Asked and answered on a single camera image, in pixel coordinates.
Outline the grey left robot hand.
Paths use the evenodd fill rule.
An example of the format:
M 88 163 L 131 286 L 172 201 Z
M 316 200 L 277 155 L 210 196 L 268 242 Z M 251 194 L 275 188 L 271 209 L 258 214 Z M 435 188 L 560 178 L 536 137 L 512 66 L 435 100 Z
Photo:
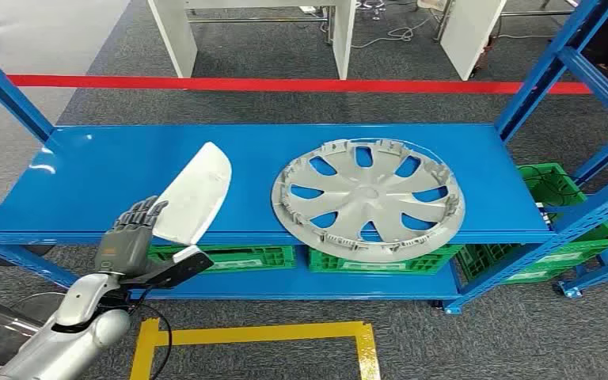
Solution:
M 127 278 L 146 274 L 152 266 L 147 253 L 153 228 L 168 203 L 151 196 L 123 212 L 103 234 L 94 257 L 94 270 Z

